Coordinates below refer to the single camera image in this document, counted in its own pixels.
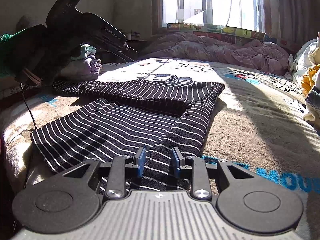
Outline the green sleeve left forearm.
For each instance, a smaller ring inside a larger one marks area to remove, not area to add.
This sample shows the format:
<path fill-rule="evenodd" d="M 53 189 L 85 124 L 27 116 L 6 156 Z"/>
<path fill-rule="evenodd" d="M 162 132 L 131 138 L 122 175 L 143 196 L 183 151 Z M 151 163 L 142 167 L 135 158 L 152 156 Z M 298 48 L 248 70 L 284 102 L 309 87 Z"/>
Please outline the green sleeve left forearm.
<path fill-rule="evenodd" d="M 14 35 L 1 36 L 1 77 L 15 75 L 18 67 L 13 66 L 13 60 L 20 60 L 28 55 L 28 45 L 24 43 L 25 29 Z"/>

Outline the black gloved left hand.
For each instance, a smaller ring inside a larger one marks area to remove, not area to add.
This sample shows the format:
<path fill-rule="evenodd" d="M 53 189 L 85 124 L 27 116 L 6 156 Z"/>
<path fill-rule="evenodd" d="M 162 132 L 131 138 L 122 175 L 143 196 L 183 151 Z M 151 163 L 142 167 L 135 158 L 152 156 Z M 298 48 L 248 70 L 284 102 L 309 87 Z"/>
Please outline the black gloved left hand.
<path fill-rule="evenodd" d="M 72 31 L 36 25 L 15 34 L 11 52 L 17 60 L 15 80 L 30 86 L 49 86 L 72 57 L 81 53 L 82 40 Z"/>

